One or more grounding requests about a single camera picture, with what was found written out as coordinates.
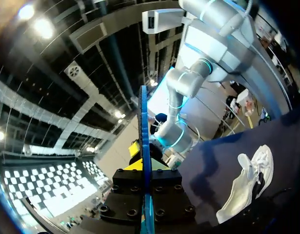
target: wall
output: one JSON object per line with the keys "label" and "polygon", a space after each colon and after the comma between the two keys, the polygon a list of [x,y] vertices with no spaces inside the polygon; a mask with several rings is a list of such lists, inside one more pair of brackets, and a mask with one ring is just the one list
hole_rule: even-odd
{"label": "wall", "polygon": [[[64,225],[63,228],[68,231],[67,227],[66,227],[66,223],[69,222],[69,217],[73,217],[75,220],[80,220],[80,215],[87,215],[89,216],[90,213],[88,211],[86,211],[86,208],[92,209],[94,208],[96,205],[98,205],[98,201],[96,204],[94,204],[92,201],[95,200],[97,197],[101,197],[101,192],[97,191],[96,193],[92,194],[91,196],[89,196],[88,198],[86,198],[84,201],[82,201],[81,203],[77,204],[76,206],[74,206],[73,208],[69,209],[68,211],[50,218],[50,221],[55,223],[57,226],[60,226],[60,223],[62,221],[64,221]],[[29,230],[31,231],[31,233],[38,233],[38,232],[44,232],[45,230],[38,224],[34,227],[30,227]]]}
{"label": "wall", "polygon": [[260,7],[258,15],[255,18],[255,28],[256,33],[260,37],[266,37],[267,39],[271,39],[271,37],[277,33],[276,31],[274,31],[274,29],[278,30],[278,26],[275,21],[271,18],[270,15],[267,14],[266,10],[262,7]]}
{"label": "wall", "polygon": [[[200,89],[195,98],[189,99],[181,110],[181,113],[187,115],[187,123],[194,131],[195,127],[199,130],[200,136],[204,140],[212,139],[221,122],[220,118],[224,115],[225,105],[219,100],[226,100],[228,93],[220,83],[204,82],[202,87],[212,90]],[[203,103],[202,100],[210,109],[216,113],[213,114]]]}
{"label": "wall", "polygon": [[138,119],[135,116],[104,154],[103,158],[101,160],[95,159],[95,163],[109,179],[112,179],[118,168],[125,168],[129,165],[131,157],[128,148],[131,142],[138,138]]}

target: black table surface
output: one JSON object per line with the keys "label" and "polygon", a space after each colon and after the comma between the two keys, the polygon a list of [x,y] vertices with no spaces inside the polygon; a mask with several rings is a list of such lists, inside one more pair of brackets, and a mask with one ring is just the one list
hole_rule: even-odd
{"label": "black table surface", "polygon": [[274,174],[262,196],[292,188],[275,198],[284,204],[300,186],[300,107],[280,119],[232,136],[200,142],[179,166],[182,185],[196,206],[196,221],[217,225],[216,212],[227,201],[233,180],[240,175],[238,155],[251,159],[261,145],[268,145],[274,160]]}

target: bolt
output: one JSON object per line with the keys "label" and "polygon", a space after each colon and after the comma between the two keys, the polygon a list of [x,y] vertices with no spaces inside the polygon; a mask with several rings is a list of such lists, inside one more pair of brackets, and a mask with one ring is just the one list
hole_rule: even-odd
{"label": "bolt", "polygon": [[185,208],[184,210],[185,210],[186,212],[188,212],[188,213],[192,213],[192,212],[194,212],[195,208],[194,208],[194,206],[188,206],[188,207]]}
{"label": "bolt", "polygon": [[131,209],[131,210],[129,210],[128,212],[127,212],[127,215],[129,216],[129,217],[134,217],[134,216],[136,216],[138,214],[138,212],[136,211],[136,210],[134,210],[134,209]]}
{"label": "bolt", "polygon": [[131,189],[130,189],[130,191],[132,191],[132,192],[136,192],[136,191],[138,191],[139,190],[139,188],[138,187],[132,187]]}
{"label": "bolt", "polygon": [[165,210],[163,209],[159,209],[158,211],[156,211],[156,216],[158,217],[163,217],[165,215]]}
{"label": "bolt", "polygon": [[100,211],[101,213],[106,213],[106,212],[109,211],[109,207],[106,206],[106,205],[103,205],[103,206],[101,206],[101,207],[99,208],[99,211]]}
{"label": "bolt", "polygon": [[156,191],[156,192],[161,192],[161,191],[163,191],[163,187],[156,187],[156,188],[155,188],[155,191]]}

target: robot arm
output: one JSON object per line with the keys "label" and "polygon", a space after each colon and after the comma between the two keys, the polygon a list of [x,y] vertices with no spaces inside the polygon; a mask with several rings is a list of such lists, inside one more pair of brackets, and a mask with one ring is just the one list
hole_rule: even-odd
{"label": "robot arm", "polygon": [[[154,134],[179,153],[192,146],[184,120],[178,120],[183,97],[193,98],[208,82],[235,80],[248,88],[272,117],[289,111],[280,74],[259,43],[246,11],[223,0],[179,0],[182,9],[142,13],[143,31],[156,34],[185,24],[175,68],[165,75],[169,91],[167,121]],[[183,17],[184,11],[189,14]]]}
{"label": "robot arm", "polygon": [[179,153],[184,153],[191,148],[192,138],[187,132],[187,124],[183,120],[177,120],[177,117],[182,108],[183,97],[195,97],[211,72],[210,62],[199,59],[190,69],[171,68],[166,73],[169,113],[167,121],[154,134],[164,147],[173,147]]}

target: white sneaker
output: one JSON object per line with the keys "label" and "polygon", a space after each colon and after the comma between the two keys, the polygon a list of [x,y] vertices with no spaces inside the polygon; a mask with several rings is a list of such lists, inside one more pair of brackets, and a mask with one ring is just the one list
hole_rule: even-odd
{"label": "white sneaker", "polygon": [[224,206],[217,211],[218,223],[232,218],[253,199],[258,198],[270,185],[273,176],[273,158],[268,146],[260,146],[250,161],[247,155],[238,156],[241,174],[232,183],[231,194]]}

